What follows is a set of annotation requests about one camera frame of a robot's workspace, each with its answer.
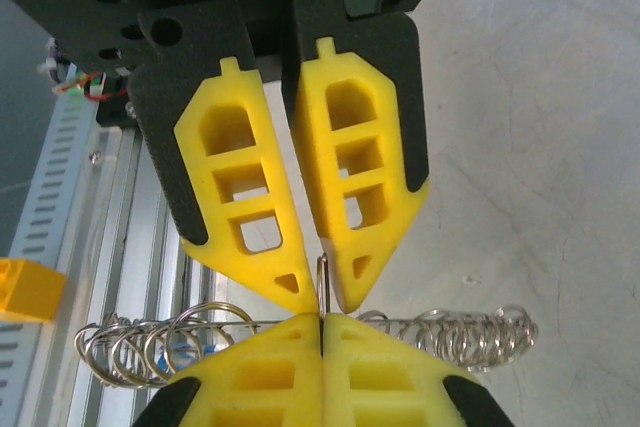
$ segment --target bolt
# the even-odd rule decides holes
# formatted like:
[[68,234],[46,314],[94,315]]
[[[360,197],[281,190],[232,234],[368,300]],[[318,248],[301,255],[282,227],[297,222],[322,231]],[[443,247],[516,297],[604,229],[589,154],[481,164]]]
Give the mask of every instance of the bolt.
[[129,116],[129,118],[136,120],[136,111],[135,111],[135,107],[133,106],[133,104],[131,102],[127,102],[124,106],[124,110],[127,113],[127,115]]
[[91,152],[89,154],[89,161],[93,164],[93,165],[97,165],[98,162],[100,162],[100,159],[102,158],[102,152],[100,152],[99,150],[96,150],[94,152]]

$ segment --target yellow block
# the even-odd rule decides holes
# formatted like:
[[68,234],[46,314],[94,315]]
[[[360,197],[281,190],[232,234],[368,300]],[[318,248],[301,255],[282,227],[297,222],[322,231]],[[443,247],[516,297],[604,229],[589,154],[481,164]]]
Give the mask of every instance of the yellow block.
[[[220,65],[222,75],[202,82],[174,128],[209,234],[205,245],[185,241],[185,250],[283,307],[316,312],[302,232],[260,74],[240,71],[235,58]],[[247,197],[251,191],[257,194]],[[265,225],[269,234],[279,230],[280,243],[248,245],[243,229],[252,223],[254,238]]]
[[301,67],[292,136],[348,313],[375,284],[429,186],[407,189],[395,84],[357,54],[336,54],[332,38],[317,47],[319,58]]
[[66,276],[28,259],[0,258],[0,320],[54,319]]
[[324,425],[465,427],[442,381],[466,371],[358,320],[324,321]]
[[301,314],[181,370],[202,385],[180,427],[320,427],[320,321]]

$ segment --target yellow gripper pad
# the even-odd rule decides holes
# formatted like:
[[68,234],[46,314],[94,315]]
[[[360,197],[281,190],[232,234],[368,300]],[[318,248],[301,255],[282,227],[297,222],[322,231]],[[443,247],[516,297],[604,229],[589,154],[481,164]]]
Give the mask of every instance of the yellow gripper pad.
[[354,52],[317,41],[301,66],[291,127],[341,309],[365,299],[425,201],[405,182],[395,84]]
[[174,375],[133,425],[160,426],[513,424],[466,371],[345,315],[301,314]]
[[[189,255],[294,312],[317,311],[302,233],[257,70],[220,61],[174,133],[208,233]],[[254,192],[253,196],[240,193]],[[247,245],[243,230],[266,222],[279,244]]]
[[134,427],[320,427],[320,346],[300,314],[178,372]]

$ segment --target yellow finger insert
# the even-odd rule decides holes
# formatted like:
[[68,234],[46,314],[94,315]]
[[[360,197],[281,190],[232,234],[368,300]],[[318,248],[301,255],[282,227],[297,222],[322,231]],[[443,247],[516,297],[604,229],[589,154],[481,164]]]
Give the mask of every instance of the yellow finger insert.
[[358,320],[324,321],[324,419],[331,427],[464,427],[447,393],[450,375],[466,371]]
[[202,383],[180,427],[320,427],[319,322],[298,315],[174,375]]
[[317,42],[301,67],[292,136],[345,312],[367,296],[428,193],[407,189],[394,83]]
[[193,258],[294,312],[316,312],[302,233],[257,70],[222,59],[174,128],[209,240]]

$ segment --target metal wire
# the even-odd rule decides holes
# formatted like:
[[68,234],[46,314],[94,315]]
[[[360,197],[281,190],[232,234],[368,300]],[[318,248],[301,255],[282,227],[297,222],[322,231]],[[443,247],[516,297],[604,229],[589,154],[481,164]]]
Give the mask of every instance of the metal wire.
[[[238,322],[214,322],[227,312]],[[538,327],[518,306],[492,314],[432,310],[413,319],[389,319],[369,311],[358,319],[469,371],[512,362],[533,346]],[[75,336],[81,359],[104,383],[123,388],[158,388],[173,373],[256,334],[277,322],[253,321],[240,307],[206,302],[167,320],[133,320],[108,314]]]

